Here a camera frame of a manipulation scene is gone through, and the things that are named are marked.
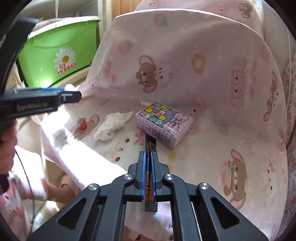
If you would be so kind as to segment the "person's left hand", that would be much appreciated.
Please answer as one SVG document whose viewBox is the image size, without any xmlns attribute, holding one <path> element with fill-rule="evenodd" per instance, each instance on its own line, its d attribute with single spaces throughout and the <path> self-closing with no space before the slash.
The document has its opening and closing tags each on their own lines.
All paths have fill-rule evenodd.
<svg viewBox="0 0 296 241">
<path fill-rule="evenodd" d="M 4 131 L 1 136 L 1 155 L 0 155 L 0 173 L 6 174 L 11 170 L 14 164 L 15 146 L 18 143 L 17 138 L 18 121 L 14 120 L 13 124 Z"/>
</svg>

